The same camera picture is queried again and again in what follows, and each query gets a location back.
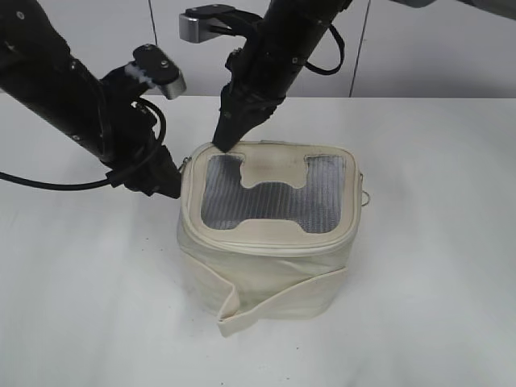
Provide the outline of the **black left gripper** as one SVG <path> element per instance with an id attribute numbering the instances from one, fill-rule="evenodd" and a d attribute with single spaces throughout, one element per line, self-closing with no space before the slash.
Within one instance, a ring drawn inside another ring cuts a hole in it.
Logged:
<path id="1" fill-rule="evenodd" d="M 178 199 L 181 172 L 164 145 L 166 118 L 142 97 L 150 88 L 129 66 L 118 67 L 100 80 L 100 159 L 110 170 L 106 178 L 112 187 Z"/>

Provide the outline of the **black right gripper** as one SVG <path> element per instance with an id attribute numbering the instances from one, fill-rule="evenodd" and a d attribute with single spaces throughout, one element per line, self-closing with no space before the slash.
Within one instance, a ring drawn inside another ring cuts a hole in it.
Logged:
<path id="1" fill-rule="evenodd" d="M 317 38 L 252 38 L 227 58 L 231 80 L 221 91 L 212 144 L 229 152 L 283 103 L 306 66 Z"/>

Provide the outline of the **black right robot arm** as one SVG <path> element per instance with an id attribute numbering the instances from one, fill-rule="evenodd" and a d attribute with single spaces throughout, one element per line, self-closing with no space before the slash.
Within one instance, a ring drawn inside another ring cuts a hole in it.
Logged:
<path id="1" fill-rule="evenodd" d="M 285 100 L 302 69 L 330 76 L 341 66 L 321 69 L 309 58 L 330 32 L 343 63 L 345 43 L 332 25 L 349 1 L 272 1 L 256 34 L 233 51 L 226 67 L 231 80 L 221 91 L 218 124 L 212 144 L 229 152 L 250 130 L 268 120 Z"/>

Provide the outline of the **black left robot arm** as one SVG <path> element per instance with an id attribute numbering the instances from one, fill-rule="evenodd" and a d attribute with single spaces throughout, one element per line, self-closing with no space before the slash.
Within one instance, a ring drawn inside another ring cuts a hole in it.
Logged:
<path id="1" fill-rule="evenodd" d="M 181 70 L 155 44 L 133 61 L 96 78 L 71 53 L 37 1 L 1 3 L 1 89 L 94 155 L 104 179 L 52 184 L 2 173 L 19 185 L 53 191 L 124 186 L 148 196 L 181 195 L 181 172 L 164 145 L 166 118 L 143 97 L 158 89 L 168 100 L 185 91 Z"/>

